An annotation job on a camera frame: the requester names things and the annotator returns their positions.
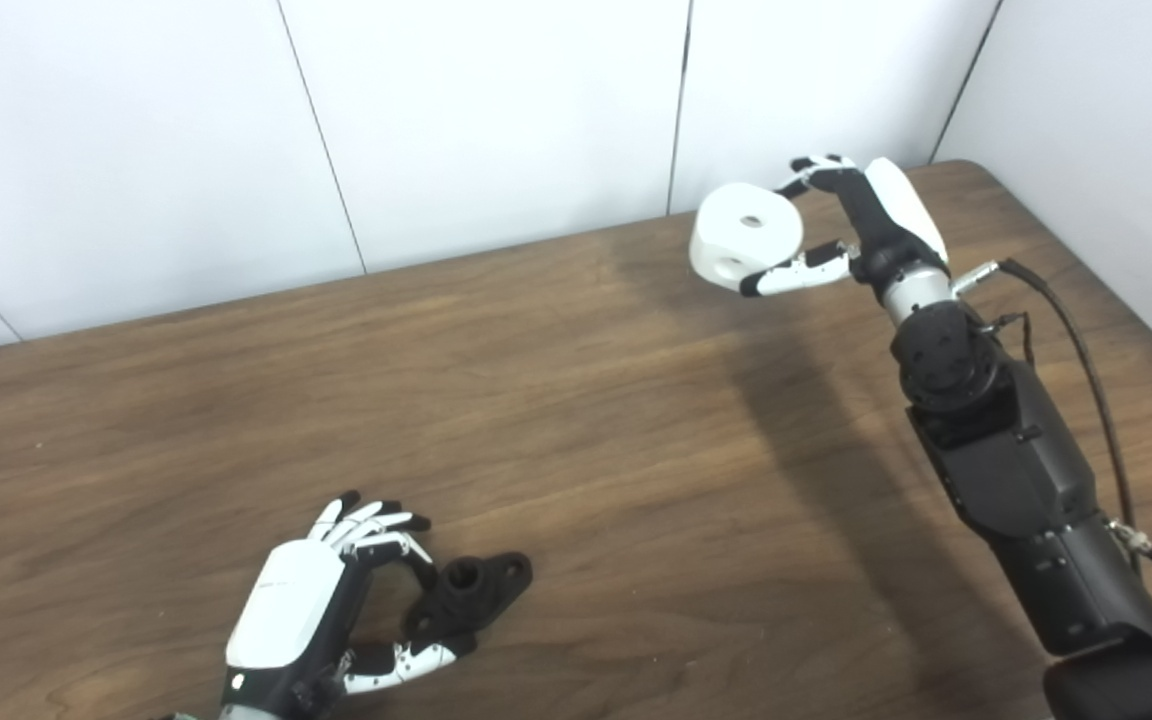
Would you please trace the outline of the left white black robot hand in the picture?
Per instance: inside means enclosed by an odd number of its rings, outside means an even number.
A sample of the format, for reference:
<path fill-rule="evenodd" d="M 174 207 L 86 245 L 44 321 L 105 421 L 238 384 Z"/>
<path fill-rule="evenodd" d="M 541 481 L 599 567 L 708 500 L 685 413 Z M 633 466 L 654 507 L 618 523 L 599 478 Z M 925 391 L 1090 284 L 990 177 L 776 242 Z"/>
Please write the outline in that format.
<path fill-rule="evenodd" d="M 406 564 L 434 588 L 435 564 L 417 533 L 430 521 L 396 501 L 334 498 L 306 536 L 279 544 L 257 577 L 225 647 L 223 719 L 325 719 L 339 702 L 412 682 L 470 655 L 471 634 L 420 644 L 353 644 L 385 564 Z"/>

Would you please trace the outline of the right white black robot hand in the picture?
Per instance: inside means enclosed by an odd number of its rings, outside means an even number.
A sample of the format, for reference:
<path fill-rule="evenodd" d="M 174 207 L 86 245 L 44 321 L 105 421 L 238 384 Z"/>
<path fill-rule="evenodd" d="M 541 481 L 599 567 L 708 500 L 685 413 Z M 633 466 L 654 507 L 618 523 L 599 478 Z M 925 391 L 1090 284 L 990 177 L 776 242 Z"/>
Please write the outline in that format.
<path fill-rule="evenodd" d="M 803 156 L 790 161 L 790 169 L 776 195 L 785 200 L 810 191 L 835 196 L 858 242 L 814 247 L 746 275 L 737 283 L 741 296 L 808 290 L 850 276 L 881 297 L 905 272 L 948 274 L 940 232 L 914 184 L 890 160 L 878 158 L 861 169 L 846 156 Z"/>

